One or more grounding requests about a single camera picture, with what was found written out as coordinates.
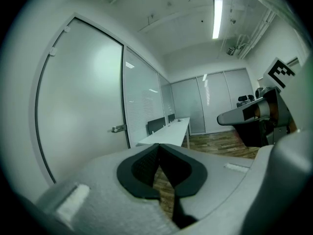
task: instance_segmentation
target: fluorescent light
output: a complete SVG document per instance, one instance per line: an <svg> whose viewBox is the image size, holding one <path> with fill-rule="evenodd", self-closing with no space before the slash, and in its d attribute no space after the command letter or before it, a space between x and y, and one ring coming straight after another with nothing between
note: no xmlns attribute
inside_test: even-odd
<svg viewBox="0 0 313 235"><path fill-rule="evenodd" d="M221 20L222 20L222 10L223 10L223 0L213 0L214 3L214 26L213 26L213 39L219 37Z"/></svg>
<svg viewBox="0 0 313 235"><path fill-rule="evenodd" d="M130 63L128 63L128 62L126 62L126 66L128 67L128 68L134 68L134 65L131 65Z"/></svg>

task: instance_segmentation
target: door hinge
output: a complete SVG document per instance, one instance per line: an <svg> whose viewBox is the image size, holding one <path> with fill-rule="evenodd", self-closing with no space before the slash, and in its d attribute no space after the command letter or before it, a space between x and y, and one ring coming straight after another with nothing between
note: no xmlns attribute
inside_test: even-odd
<svg viewBox="0 0 313 235"><path fill-rule="evenodd" d="M122 125L112 127L111 132L116 133L116 132L126 131L126 130L127 130L127 125L122 124Z"/></svg>
<svg viewBox="0 0 313 235"><path fill-rule="evenodd" d="M66 26L66 27L64 28L64 32L69 32L69 31L70 31L70 27Z"/></svg>
<svg viewBox="0 0 313 235"><path fill-rule="evenodd" d="M49 55L50 56L55 56L55 54L57 53L58 49L55 47L52 47L51 50L49 51Z"/></svg>

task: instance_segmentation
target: door frame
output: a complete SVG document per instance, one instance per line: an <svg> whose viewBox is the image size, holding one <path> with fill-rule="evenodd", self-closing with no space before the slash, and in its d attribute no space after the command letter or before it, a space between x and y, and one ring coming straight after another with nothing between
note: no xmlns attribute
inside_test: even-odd
<svg viewBox="0 0 313 235"><path fill-rule="evenodd" d="M36 68L34 77L33 77L33 82L31 86L31 91L30 91L30 98L29 98L29 107L28 107L28 124L29 124L29 131L30 131L30 139L33 147L33 151L35 154L35 158L37 160L37 163L39 165L39 168L48 183L49 186L52 186L56 183L56 180L53 177L53 174L47 164L47 161L45 159L45 155L41 146L40 142L40 137L39 137L39 132L38 132L38 124L37 124L37 104L38 104L38 94L39 94L39 89L40 89L40 83L42 79L42 75L45 70L46 63L49 59L49 53L51 49L56 45L58 39L61 37L61 35L64 33L64 29L68 24L73 20L73 19L78 19L91 27L95 28L96 30L101 31L105 35L107 35L109 38L113 39L114 41L118 42L119 44L122 45L122 64L121 64L121 99L122 99L122 113L123 113L123 120L124 124L128 125L127 121L127 116L126 116L126 106L124 104L125 101L125 88L124 88L124 69L125 69L125 52L126 48L130 48L124 41L116 37L114 34L106 30L104 27L100 26L99 24L95 23L94 21L78 14L78 13L73 13L67 20L64 21L64 23L60 26L60 28L55 32L51 40L49 41L48 45L43 51L43 54L39 60L38 66ZM130 135L128 130L126 130L125 133L126 140L127 140L127 145L128 148L130 148Z"/></svg>

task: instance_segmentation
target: white table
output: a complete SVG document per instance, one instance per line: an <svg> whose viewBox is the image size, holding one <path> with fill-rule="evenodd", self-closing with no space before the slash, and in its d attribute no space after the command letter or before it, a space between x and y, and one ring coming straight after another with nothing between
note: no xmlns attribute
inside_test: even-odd
<svg viewBox="0 0 313 235"><path fill-rule="evenodd" d="M190 118L179 118L138 142L138 144L170 143L181 146L186 135L189 149Z"/></svg>

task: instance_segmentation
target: wooden floor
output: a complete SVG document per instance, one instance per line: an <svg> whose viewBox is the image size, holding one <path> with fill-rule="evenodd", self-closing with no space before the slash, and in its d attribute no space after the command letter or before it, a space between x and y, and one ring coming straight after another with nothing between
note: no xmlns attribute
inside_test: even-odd
<svg viewBox="0 0 313 235"><path fill-rule="evenodd" d="M236 131L190 136L189 144L191 150L250 159L254 159L259 150L258 147L246 147ZM187 148L186 138L182 147ZM161 208L171 219L174 209L174 189L160 167L155 174L153 188L159 190Z"/></svg>

